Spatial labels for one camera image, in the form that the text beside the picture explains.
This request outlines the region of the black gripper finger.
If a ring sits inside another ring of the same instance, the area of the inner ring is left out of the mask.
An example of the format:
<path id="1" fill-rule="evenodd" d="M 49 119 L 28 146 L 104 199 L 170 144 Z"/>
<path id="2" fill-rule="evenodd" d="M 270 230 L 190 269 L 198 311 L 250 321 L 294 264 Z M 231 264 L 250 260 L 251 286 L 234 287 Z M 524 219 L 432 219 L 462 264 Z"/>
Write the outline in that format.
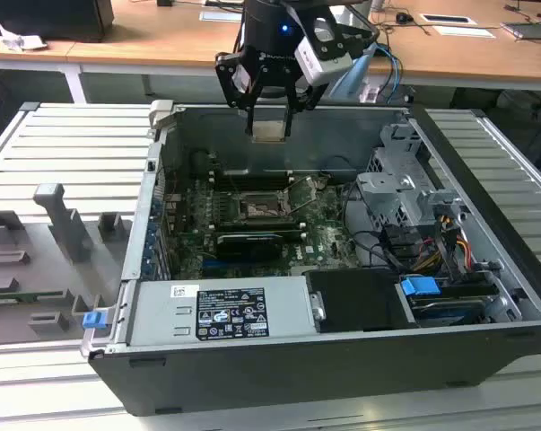
<path id="1" fill-rule="evenodd" d="M 214 70 L 222 88 L 227 104 L 247 112 L 245 133 L 253 134 L 255 100 L 249 90 L 242 92 L 235 83 L 235 76 L 243 70 L 240 63 L 240 54 L 218 53 L 215 56 Z"/>
<path id="2" fill-rule="evenodd" d="M 309 85 L 301 95 L 298 95 L 294 77 L 295 74 L 289 68 L 284 68 L 284 90 L 287 99 L 284 114 L 284 137 L 291 135 L 293 116 L 305 110 L 314 110 L 327 89 L 326 84 Z"/>

